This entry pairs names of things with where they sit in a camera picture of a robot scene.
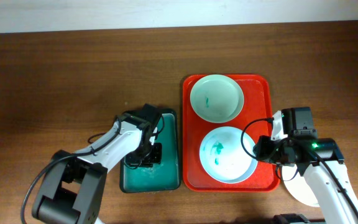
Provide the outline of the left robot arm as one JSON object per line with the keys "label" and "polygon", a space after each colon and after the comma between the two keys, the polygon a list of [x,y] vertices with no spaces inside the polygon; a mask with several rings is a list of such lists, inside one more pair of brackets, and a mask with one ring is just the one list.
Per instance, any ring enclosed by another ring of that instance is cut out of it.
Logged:
{"label": "left robot arm", "polygon": [[41,185],[32,216],[44,223],[101,223],[99,211],[109,171],[119,162],[131,169],[162,159],[161,111],[149,104],[116,116],[112,128],[74,153],[56,152],[35,178]]}

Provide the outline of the white plate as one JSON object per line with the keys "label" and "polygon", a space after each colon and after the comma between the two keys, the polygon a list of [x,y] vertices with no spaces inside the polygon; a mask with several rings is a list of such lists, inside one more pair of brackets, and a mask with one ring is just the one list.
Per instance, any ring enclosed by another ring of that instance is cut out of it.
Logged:
{"label": "white plate", "polygon": [[297,201],[310,207],[319,207],[313,191],[298,172],[297,166],[283,166],[282,177],[286,189]]}

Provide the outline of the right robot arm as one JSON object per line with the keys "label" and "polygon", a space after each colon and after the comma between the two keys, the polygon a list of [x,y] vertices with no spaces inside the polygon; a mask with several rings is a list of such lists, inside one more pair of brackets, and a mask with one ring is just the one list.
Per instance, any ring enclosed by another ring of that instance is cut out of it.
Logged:
{"label": "right robot arm", "polygon": [[309,107],[287,108],[264,119],[269,136],[260,136],[250,156],[278,169],[296,167],[322,209],[326,223],[358,223],[358,199],[344,156],[332,138],[319,138]]}

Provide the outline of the light blue plate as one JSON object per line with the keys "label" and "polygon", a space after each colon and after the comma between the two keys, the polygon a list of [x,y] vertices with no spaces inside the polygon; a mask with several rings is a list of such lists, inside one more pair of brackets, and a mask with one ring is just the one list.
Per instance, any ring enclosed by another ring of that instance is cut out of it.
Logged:
{"label": "light blue plate", "polygon": [[254,141],[240,129],[223,126],[210,131],[200,144],[200,162],[218,182],[237,184],[251,177],[258,161],[252,152]]}

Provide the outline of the mint green plate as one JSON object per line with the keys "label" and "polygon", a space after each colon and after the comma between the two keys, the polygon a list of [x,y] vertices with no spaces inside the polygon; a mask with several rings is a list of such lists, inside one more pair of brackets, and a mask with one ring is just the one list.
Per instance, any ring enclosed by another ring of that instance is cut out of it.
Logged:
{"label": "mint green plate", "polygon": [[242,111],[245,97],[240,85],[225,75],[200,78],[190,91],[193,111],[210,123],[226,123]]}

